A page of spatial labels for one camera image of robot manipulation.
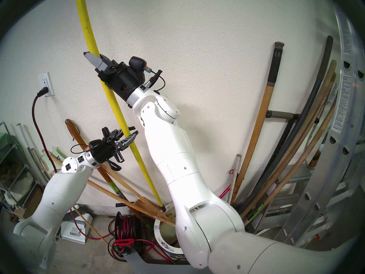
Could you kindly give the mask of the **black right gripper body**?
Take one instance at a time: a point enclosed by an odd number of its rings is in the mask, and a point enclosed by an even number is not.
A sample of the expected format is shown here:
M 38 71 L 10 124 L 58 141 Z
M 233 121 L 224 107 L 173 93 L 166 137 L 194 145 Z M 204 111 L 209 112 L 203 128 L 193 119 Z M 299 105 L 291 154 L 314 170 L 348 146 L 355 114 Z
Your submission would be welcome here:
M 127 102 L 132 93 L 144 83 L 145 66 L 146 64 L 141 62 L 130 65 L 124 62 L 116 63 L 115 66 L 98 72 L 98 77 L 109 89 Z

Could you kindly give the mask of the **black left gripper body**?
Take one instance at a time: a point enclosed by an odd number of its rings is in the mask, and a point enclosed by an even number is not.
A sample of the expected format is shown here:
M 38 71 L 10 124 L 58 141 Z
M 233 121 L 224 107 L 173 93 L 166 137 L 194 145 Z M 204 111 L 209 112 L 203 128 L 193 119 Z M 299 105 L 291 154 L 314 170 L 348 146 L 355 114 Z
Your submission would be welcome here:
M 123 163 L 124 158 L 118 151 L 114 144 L 110 144 L 105 141 L 97 141 L 97 162 L 102 164 L 107 162 L 113 171 L 120 171 L 121 166 L 110 161 L 111 157 L 115 157 L 118 163 Z

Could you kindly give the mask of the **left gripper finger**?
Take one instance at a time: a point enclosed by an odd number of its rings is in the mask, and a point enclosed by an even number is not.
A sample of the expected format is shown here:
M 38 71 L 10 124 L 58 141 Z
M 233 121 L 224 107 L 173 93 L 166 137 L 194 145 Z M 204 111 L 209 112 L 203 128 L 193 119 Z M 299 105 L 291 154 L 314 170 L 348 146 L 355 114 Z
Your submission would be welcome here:
M 123 139 L 115 140 L 115 149 L 116 151 L 123 151 L 127 149 L 135 140 L 135 138 L 138 135 L 138 131 L 133 132 L 128 137 L 125 137 Z
M 124 136 L 124 133 L 121 129 L 115 129 L 112 132 L 109 131 L 107 127 L 102 129 L 103 138 L 102 142 L 113 142 L 115 140 L 119 140 Z

